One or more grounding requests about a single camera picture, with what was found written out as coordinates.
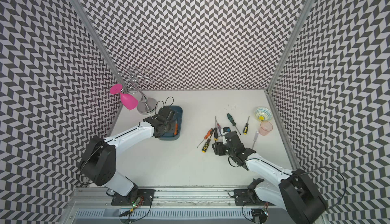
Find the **orange handled thin screwdriver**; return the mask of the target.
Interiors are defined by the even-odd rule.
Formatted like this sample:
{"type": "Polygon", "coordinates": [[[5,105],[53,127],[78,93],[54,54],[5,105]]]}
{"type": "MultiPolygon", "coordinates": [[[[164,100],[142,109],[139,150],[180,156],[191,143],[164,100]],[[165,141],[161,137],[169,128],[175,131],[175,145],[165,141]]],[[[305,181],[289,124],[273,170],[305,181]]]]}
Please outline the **orange handled thin screwdriver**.
{"type": "Polygon", "coordinates": [[[206,139],[208,139],[208,138],[212,135],[213,132],[214,132],[214,129],[211,128],[211,129],[207,132],[207,134],[206,134],[206,136],[204,137],[203,141],[202,141],[197,147],[199,147],[206,139]]]}

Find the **long orange black screwdriver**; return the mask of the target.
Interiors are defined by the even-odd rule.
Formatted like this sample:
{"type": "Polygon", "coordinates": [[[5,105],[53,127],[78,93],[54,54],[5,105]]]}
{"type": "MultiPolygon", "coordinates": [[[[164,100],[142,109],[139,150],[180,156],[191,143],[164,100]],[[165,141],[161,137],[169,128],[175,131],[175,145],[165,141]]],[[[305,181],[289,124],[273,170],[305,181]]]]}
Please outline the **long orange black screwdriver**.
{"type": "Polygon", "coordinates": [[[175,130],[174,130],[174,135],[178,135],[178,119],[175,121],[175,130]]]}

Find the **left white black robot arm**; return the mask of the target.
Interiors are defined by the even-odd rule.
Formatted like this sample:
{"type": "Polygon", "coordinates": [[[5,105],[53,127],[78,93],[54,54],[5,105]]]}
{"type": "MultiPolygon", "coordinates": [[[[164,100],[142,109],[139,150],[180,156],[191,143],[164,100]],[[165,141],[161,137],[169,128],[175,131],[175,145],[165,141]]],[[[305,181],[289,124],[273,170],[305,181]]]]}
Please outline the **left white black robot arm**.
{"type": "Polygon", "coordinates": [[[82,154],[78,166],[80,173],[95,185],[104,186],[119,196],[135,196],[138,186],[117,170],[117,157],[152,137],[165,141],[178,139],[182,116],[180,106],[164,106],[157,114],[144,118],[136,126],[117,135],[105,139],[93,137],[82,154]]]}

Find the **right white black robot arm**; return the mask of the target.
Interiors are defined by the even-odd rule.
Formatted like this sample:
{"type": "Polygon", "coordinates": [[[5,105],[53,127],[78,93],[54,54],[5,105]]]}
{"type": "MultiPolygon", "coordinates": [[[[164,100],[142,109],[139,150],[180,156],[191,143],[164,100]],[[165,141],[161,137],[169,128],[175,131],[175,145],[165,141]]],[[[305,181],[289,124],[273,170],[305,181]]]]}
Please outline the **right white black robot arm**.
{"type": "Polygon", "coordinates": [[[264,159],[245,147],[236,132],[226,132],[222,139],[212,145],[215,155],[227,156],[231,166],[259,175],[246,189],[234,191],[237,205],[271,203],[287,211],[296,224],[312,224],[328,210],[327,201],[307,172],[285,169],[264,159]]]}

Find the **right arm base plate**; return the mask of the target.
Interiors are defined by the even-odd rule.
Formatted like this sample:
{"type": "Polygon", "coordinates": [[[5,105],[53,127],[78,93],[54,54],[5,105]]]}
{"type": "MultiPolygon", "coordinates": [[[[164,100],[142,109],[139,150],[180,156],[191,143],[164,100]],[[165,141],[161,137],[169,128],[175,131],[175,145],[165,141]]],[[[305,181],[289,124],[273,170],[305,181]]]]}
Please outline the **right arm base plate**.
{"type": "Polygon", "coordinates": [[[280,199],[276,187],[262,178],[253,179],[246,188],[234,189],[229,196],[234,199],[236,206],[265,205],[266,202],[276,205],[280,199]]]}

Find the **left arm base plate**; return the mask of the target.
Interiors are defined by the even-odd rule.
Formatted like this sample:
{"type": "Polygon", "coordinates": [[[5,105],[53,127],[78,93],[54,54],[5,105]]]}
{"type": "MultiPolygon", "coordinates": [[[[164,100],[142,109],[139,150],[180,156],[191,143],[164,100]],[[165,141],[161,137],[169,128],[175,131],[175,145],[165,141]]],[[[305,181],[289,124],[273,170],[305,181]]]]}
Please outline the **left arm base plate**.
{"type": "Polygon", "coordinates": [[[114,193],[112,197],[112,206],[132,206],[138,198],[142,199],[142,206],[150,206],[153,202],[155,189],[142,188],[135,190],[134,188],[127,196],[121,196],[114,193]]]}

